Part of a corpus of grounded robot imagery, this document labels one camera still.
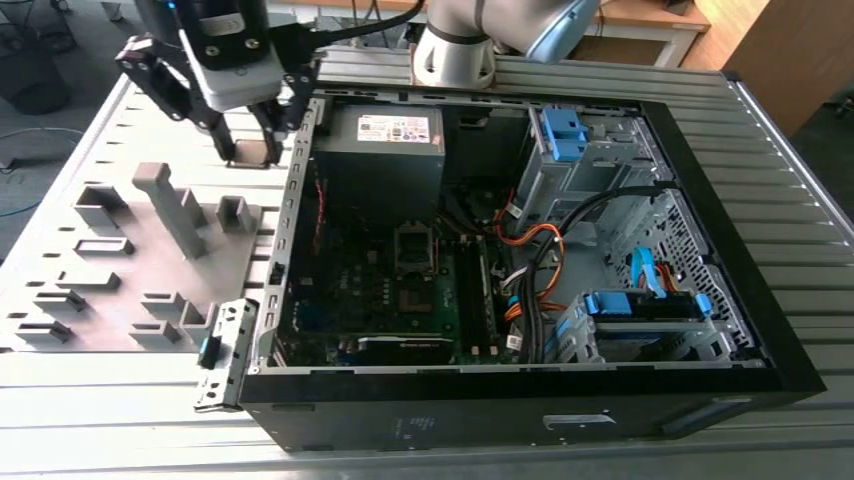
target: slotted aluminum table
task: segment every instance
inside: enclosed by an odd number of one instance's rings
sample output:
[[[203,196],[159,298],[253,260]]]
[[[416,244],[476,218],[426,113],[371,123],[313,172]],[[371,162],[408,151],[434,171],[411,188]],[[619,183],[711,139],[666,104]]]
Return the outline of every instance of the slotted aluminum table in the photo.
[[[407,84],[408,55],[331,49],[321,77]],[[829,391],[672,442],[288,455],[248,415],[192,413],[197,379],[192,354],[9,353],[0,355],[0,385],[12,387],[0,390],[0,473],[77,472],[93,478],[124,470],[209,474],[240,470],[272,478],[273,472],[289,470],[297,478],[327,474],[335,478],[442,474],[850,478],[854,230],[744,86],[718,73],[576,62],[544,66],[503,58],[496,88],[668,104]],[[236,137],[257,136],[248,115],[231,113],[228,120]],[[217,162],[209,142],[196,141],[203,137],[192,126],[173,124],[123,78],[0,269],[0,285],[13,282],[41,256],[40,238],[59,226],[71,192],[87,178],[92,181],[92,175],[103,177],[109,168],[121,169],[99,166],[107,161],[104,152],[123,152],[127,161],[139,161],[141,155],[132,152],[151,150],[157,135],[189,139],[176,153],[157,149],[173,165],[191,161],[180,182],[200,191],[240,191],[256,204],[276,205],[283,169],[233,178],[199,173],[209,172]],[[121,162],[123,157],[109,161]],[[264,221],[275,221],[269,209]],[[264,248],[256,246],[260,253]],[[260,268],[249,266],[249,284],[264,274]],[[333,471],[304,472],[316,468]]]

